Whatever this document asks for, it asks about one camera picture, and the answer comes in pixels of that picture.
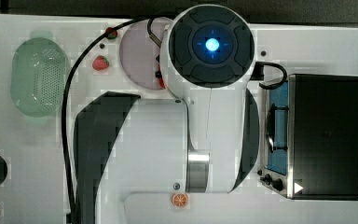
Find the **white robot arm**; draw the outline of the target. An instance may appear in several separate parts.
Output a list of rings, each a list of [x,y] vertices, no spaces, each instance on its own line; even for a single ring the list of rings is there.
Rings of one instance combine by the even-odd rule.
[[[230,193],[255,165],[257,104],[249,25],[227,7],[199,5],[164,33],[167,99],[108,91],[76,116],[79,224],[125,224],[132,194]]]

